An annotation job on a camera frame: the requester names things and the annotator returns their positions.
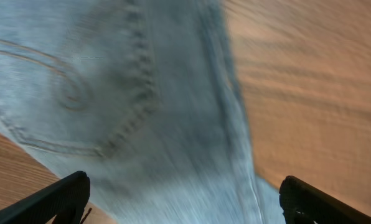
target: blue fabric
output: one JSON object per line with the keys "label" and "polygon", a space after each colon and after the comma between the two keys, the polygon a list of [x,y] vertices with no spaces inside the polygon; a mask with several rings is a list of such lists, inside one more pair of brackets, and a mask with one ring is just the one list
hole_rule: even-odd
{"label": "blue fabric", "polygon": [[0,0],[0,132],[120,224],[284,223],[220,2]]}

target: brown wooden floor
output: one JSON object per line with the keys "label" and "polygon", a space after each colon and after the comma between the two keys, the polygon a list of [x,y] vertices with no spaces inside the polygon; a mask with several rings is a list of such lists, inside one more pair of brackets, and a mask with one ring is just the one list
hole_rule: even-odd
{"label": "brown wooden floor", "polygon": [[[226,0],[257,171],[371,215],[371,0]],[[0,137],[0,209],[57,179]],[[87,223],[111,223],[94,209]]]}

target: jeans pocket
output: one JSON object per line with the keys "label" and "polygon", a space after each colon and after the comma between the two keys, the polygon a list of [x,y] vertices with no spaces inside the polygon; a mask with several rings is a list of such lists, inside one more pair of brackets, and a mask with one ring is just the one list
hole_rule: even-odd
{"label": "jeans pocket", "polygon": [[0,38],[0,121],[20,144],[108,156],[156,109],[145,18],[132,0],[73,15],[55,55]]}

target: folded jeans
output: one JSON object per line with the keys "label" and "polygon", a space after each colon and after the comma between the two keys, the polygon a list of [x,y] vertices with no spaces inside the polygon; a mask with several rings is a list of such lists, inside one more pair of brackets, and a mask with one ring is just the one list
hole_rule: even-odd
{"label": "folded jeans", "polygon": [[220,3],[0,1],[0,132],[118,223],[284,223]]}

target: black object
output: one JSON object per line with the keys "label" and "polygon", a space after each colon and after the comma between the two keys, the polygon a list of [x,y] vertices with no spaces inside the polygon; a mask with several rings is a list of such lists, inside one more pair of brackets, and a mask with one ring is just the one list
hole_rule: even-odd
{"label": "black object", "polygon": [[286,224],[371,224],[371,217],[293,176],[281,184],[279,204]]}
{"label": "black object", "polygon": [[90,196],[85,172],[68,177],[0,211],[0,224],[79,224]]}

